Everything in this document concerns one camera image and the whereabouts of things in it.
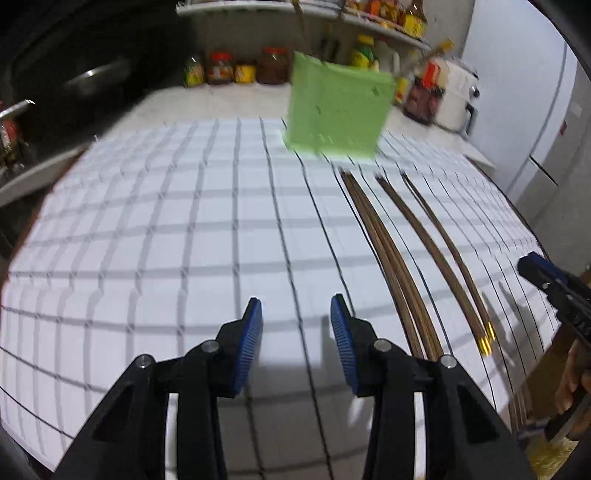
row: red lid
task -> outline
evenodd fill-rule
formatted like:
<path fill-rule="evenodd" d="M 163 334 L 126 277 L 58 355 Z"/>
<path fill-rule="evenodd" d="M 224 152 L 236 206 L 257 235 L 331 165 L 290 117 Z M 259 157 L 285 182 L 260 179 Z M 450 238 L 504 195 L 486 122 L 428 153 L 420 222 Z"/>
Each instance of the red lid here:
<path fill-rule="evenodd" d="M 215 51 L 209 56 L 209 58 L 211 58 L 212 61 L 230 61 L 232 59 L 232 54 L 227 51 Z"/>
<path fill-rule="evenodd" d="M 287 48 L 282 47 L 265 47 L 262 50 L 269 55 L 287 55 L 288 53 Z"/>

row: wooden chopstick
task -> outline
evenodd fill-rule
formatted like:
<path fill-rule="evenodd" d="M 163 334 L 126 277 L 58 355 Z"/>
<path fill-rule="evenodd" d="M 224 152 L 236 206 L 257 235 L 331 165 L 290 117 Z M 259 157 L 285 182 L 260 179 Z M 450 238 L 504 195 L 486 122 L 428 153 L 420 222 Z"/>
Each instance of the wooden chopstick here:
<path fill-rule="evenodd" d="M 351 179 L 357 185 L 355 178 L 351 175 Z M 387 254 L 390 264 L 394 268 L 394 272 L 398 277 L 398 282 L 402 288 L 402 293 L 406 298 L 410 312 L 415 321 L 415 325 L 418 329 L 421 340 L 423 341 L 423 347 L 427 353 L 427 358 L 432 361 L 438 360 L 443 355 L 443 348 L 433 328 L 431 317 L 427 311 L 423 298 L 418 292 L 418 288 L 406 266 L 406 262 L 402 258 L 398 248 L 394 244 L 392 238 L 384 223 L 379 218 L 378 213 L 375 211 L 371 202 L 363 192 L 363 190 L 357 185 L 359 192 L 361 193 L 361 199 L 366 205 L 366 211 L 370 214 L 370 219 L 377 226 L 378 233 L 384 239 L 387 245 Z"/>
<path fill-rule="evenodd" d="M 423 245 L 431 254 L 433 260 L 435 260 L 435 263 L 439 267 L 439 270 L 441 271 L 443 278 L 445 278 L 447 285 L 450 287 L 460 308 L 462 309 L 464 316 L 466 317 L 466 320 L 468 322 L 468 325 L 470 326 L 470 330 L 472 331 L 472 335 L 474 336 L 474 340 L 476 341 L 480 354 L 483 356 L 490 355 L 492 353 L 491 343 L 484 330 L 484 327 L 482 326 L 480 320 L 476 316 L 476 312 L 474 311 L 474 308 L 472 307 L 470 300 L 468 300 L 466 292 L 464 292 L 464 289 L 460 285 L 453 270 L 447 263 L 447 260 L 445 259 L 445 257 L 443 256 L 443 254 L 441 253 L 441 251 L 439 250 L 431 236 L 425 230 L 423 224 L 417 219 L 417 217 L 415 217 L 411 209 L 408 208 L 406 203 L 404 203 L 402 198 L 400 198 L 400 196 L 398 195 L 398 193 L 396 193 L 396 191 L 390 185 L 390 183 L 380 175 L 376 175 L 376 179 L 378 183 L 382 186 L 384 191 L 395 203 L 396 207 L 398 207 L 398 209 L 402 212 L 408 223 L 412 225 L 414 231 L 417 233 L 417 235 L 423 242 Z"/>
<path fill-rule="evenodd" d="M 341 171 L 341 177 L 376 250 L 388 288 L 398 306 L 411 352 L 414 356 L 423 358 L 421 344 L 413 324 L 414 318 L 428 359 L 433 361 L 439 359 L 443 355 L 439 338 L 400 252 L 353 175 Z"/>
<path fill-rule="evenodd" d="M 452 253 L 452 257 L 456 261 L 457 266 L 460 268 L 460 272 L 462 272 L 462 276 L 464 277 L 464 280 L 466 282 L 468 290 L 470 291 L 470 295 L 472 296 L 472 300 L 474 300 L 474 304 L 476 305 L 476 310 L 478 311 L 478 314 L 480 315 L 480 320 L 482 321 L 482 326 L 484 327 L 484 330 L 486 332 L 486 336 L 488 337 L 489 342 L 494 342 L 496 340 L 496 336 L 495 336 L 495 330 L 492 327 L 491 318 L 489 317 L 488 312 L 486 311 L 486 307 L 484 306 L 484 303 L 482 302 L 482 298 L 480 297 L 480 294 L 478 293 L 478 289 L 476 288 L 476 284 L 474 283 L 472 275 L 470 274 L 470 271 L 467 269 L 466 264 L 464 263 L 464 260 L 462 259 L 462 256 L 460 255 L 460 252 L 457 250 L 452 239 L 449 237 L 449 235 L 447 234 L 447 232 L 443 228 L 443 225 L 441 224 L 441 222 L 437 218 L 437 215 L 435 215 L 435 212 L 431 209 L 431 207 L 429 206 L 429 204 L 427 203 L 425 198 L 423 198 L 421 193 L 418 191 L 418 189 L 412 183 L 411 179 L 409 179 L 405 173 L 402 173 L 402 179 L 404 180 L 405 185 L 408 187 L 408 189 L 411 191 L 411 193 L 417 199 L 417 201 L 419 202 L 419 204 L 421 205 L 421 207 L 423 208 L 423 210 L 425 211 L 425 213 L 427 214 L 429 219 L 432 221 L 433 225 L 435 225 L 435 228 L 437 229 L 439 234 L 443 237 L 443 241 L 446 243 L 449 251 Z"/>

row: yellow bottle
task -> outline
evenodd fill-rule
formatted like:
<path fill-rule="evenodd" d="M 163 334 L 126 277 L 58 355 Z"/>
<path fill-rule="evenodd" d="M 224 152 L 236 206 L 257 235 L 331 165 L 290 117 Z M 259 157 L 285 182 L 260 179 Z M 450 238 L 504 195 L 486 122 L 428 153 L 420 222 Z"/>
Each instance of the yellow bottle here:
<path fill-rule="evenodd" d="M 423 0 L 413 0 L 404 12 L 404 31 L 414 38 L 423 38 L 427 29 L 427 17 L 423 12 Z"/>

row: grid pattern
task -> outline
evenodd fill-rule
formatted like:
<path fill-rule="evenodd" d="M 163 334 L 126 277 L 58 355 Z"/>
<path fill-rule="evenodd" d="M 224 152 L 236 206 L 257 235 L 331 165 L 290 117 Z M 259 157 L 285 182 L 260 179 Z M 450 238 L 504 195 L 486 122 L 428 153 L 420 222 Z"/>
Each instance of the grid pattern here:
<path fill-rule="evenodd" d="M 2 292 L 0 411 L 5 428 L 49 468 L 135 356 L 183 355 L 257 296 L 259 358 L 245 392 L 220 401 L 230 476 L 361 477 L 372 401 L 345 385 L 330 298 L 343 293 L 378 336 L 409 348 L 340 166 L 354 173 L 400 249 L 444 350 L 498 411 L 533 369 L 558 322 L 515 265 L 540 247 L 470 162 L 389 132 L 374 160 L 319 158 L 288 151 L 283 132 L 280 119 L 237 119 L 97 142 L 46 198 Z M 401 170 L 475 279 L 501 347 L 490 358 L 481 359 L 439 269 L 375 181 L 387 176 L 462 281 Z M 170 478 L 175 418 L 172 398 Z M 420 406 L 417 436 L 420 473 Z"/>

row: label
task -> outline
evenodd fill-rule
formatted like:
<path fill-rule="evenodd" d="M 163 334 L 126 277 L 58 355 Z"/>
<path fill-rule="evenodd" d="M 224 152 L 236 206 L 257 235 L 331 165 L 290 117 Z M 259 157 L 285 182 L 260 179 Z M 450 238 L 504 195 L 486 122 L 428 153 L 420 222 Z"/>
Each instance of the label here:
<path fill-rule="evenodd" d="M 423 38 L 425 36 L 426 24 L 416 15 L 407 15 L 404 18 L 404 31 L 414 38 Z"/>
<path fill-rule="evenodd" d="M 234 69 L 231 65 L 214 65 L 207 72 L 209 81 L 214 82 L 227 82 L 232 81 L 234 78 Z"/>
<path fill-rule="evenodd" d="M 196 87 L 205 82 L 205 72 L 201 64 L 192 65 L 187 69 L 185 75 L 185 85 L 187 87 Z"/>
<path fill-rule="evenodd" d="M 394 95 L 394 100 L 397 103 L 402 103 L 404 101 L 404 96 L 408 90 L 409 83 L 410 81 L 406 77 L 398 79 L 398 83 L 396 85 L 396 94 Z"/>
<path fill-rule="evenodd" d="M 236 83 L 252 83 L 255 81 L 256 67 L 252 65 L 236 66 Z"/>
<path fill-rule="evenodd" d="M 352 67 L 357 67 L 360 69 L 368 69 L 369 68 L 369 58 L 363 55 L 359 50 L 353 50 L 351 52 L 351 60 L 349 63 Z"/>

